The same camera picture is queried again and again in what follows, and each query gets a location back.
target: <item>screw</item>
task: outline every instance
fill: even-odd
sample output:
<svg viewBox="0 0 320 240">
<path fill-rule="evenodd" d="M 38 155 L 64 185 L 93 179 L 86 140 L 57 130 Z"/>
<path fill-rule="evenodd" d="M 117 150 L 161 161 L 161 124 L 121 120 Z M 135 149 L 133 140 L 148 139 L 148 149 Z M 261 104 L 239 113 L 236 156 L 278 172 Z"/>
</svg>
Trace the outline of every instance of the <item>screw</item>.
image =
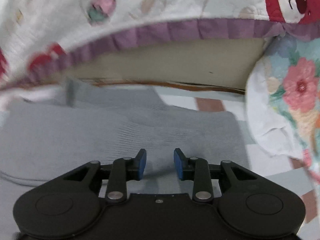
<svg viewBox="0 0 320 240">
<path fill-rule="evenodd" d="M 120 191 L 112 191 L 108 193 L 108 198 L 117 200 L 123 197 L 123 193 Z"/>
<path fill-rule="evenodd" d="M 199 191 L 196 193 L 196 198 L 202 199 L 202 200 L 209 199 L 211 198 L 211 194 L 207 191 Z"/>
</svg>

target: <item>beige panel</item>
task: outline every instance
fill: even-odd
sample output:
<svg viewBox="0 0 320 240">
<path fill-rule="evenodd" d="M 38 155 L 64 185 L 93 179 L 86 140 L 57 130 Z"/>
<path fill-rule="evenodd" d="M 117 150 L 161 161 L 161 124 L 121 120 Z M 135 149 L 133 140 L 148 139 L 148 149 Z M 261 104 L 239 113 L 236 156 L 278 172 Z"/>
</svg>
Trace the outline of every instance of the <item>beige panel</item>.
<svg viewBox="0 0 320 240">
<path fill-rule="evenodd" d="M 212 39 L 146 46 L 103 55 L 67 74 L 244 89 L 263 44 L 263 39 Z"/>
</svg>

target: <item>cartoon bear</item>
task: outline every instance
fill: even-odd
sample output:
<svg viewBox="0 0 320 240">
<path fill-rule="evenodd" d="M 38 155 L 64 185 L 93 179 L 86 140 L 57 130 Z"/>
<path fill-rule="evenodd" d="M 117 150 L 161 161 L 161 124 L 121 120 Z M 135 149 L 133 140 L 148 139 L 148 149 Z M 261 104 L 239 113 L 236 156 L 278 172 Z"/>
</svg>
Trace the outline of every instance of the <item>cartoon bear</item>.
<svg viewBox="0 0 320 240">
<path fill-rule="evenodd" d="M 320 0 L 266 0 L 270 21 L 309 24 L 320 19 Z"/>
</svg>

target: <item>floral pillow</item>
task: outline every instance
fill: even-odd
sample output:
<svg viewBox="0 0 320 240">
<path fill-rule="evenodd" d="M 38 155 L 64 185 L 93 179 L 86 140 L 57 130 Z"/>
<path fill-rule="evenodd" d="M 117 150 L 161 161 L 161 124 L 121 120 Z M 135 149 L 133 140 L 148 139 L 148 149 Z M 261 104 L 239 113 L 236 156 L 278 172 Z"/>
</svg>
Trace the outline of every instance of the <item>floral pillow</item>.
<svg viewBox="0 0 320 240">
<path fill-rule="evenodd" d="M 291 123 L 303 161 L 320 184 L 320 39 L 277 37 L 263 61 L 269 104 Z"/>
</svg>

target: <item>black robotic gripper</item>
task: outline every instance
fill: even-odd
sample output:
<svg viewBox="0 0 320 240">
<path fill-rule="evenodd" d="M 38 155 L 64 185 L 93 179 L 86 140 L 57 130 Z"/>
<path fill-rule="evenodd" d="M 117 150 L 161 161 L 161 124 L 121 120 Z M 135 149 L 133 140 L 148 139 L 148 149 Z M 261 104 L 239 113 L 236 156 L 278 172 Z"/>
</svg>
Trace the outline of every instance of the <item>black robotic gripper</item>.
<svg viewBox="0 0 320 240">
<path fill-rule="evenodd" d="M 21 240 L 293 240 L 305 206 L 293 192 L 231 161 L 208 164 L 174 151 L 181 180 L 193 194 L 127 196 L 141 180 L 147 153 L 113 164 L 91 161 L 22 195 L 13 208 Z M 104 198 L 98 197 L 108 180 Z M 214 197 L 218 179 L 221 197 Z"/>
</svg>

